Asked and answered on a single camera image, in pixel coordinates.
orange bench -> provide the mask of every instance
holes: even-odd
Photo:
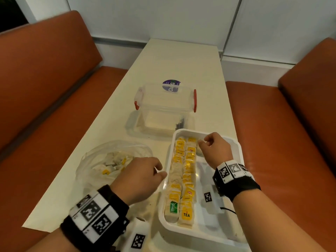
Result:
[[[245,165],[275,204],[335,251],[336,41],[317,45],[279,85],[226,82]]]
[[[0,34],[0,53],[0,247],[24,251],[47,233],[22,224],[127,70],[99,67],[77,11]]]

white table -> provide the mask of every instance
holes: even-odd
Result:
[[[75,181],[79,161],[84,153],[102,143],[116,139],[141,142],[148,145],[162,163],[166,163],[171,139],[137,133],[132,130],[132,125],[137,114],[133,98],[138,87],[146,83],[161,84],[169,79],[179,80],[181,85],[197,90],[196,130],[217,131],[237,138],[217,47],[151,39],[23,227],[52,232],[59,226],[69,209],[83,197],[83,188]],[[144,251],[209,251],[209,247],[212,251],[241,251],[167,231],[155,214],[157,196],[159,193],[133,209],[152,221]]]

clear plastic bag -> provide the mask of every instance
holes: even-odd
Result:
[[[134,157],[153,156],[151,149],[144,144],[123,140],[110,141],[85,153],[76,170],[76,180],[84,187],[93,189],[111,184],[121,169],[109,175],[103,175],[93,169],[96,165],[104,164],[107,154],[111,152],[126,152]]]

seat backrest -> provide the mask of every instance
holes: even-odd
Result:
[[[77,11],[0,34],[0,150],[102,61]]]
[[[280,78],[279,88],[336,173],[336,40],[320,42]]]

purple sticker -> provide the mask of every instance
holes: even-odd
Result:
[[[168,91],[168,92],[177,93],[177,91],[179,90],[179,87],[174,87],[174,85],[178,86],[178,85],[180,85],[180,83],[181,82],[179,82],[178,80],[166,80],[162,84],[172,85],[170,87],[169,86],[163,86],[163,89]]]

